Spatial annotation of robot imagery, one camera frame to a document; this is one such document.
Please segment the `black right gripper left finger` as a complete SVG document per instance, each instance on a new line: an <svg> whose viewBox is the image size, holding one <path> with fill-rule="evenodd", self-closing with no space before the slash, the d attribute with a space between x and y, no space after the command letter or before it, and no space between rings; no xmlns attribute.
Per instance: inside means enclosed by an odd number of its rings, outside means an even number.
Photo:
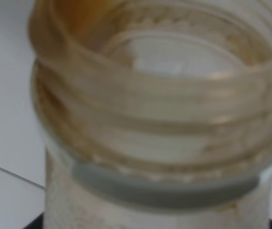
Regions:
<svg viewBox="0 0 272 229"><path fill-rule="evenodd" d="M40 214L32 222L26 225L23 229L43 229L44 213Z"/></svg>

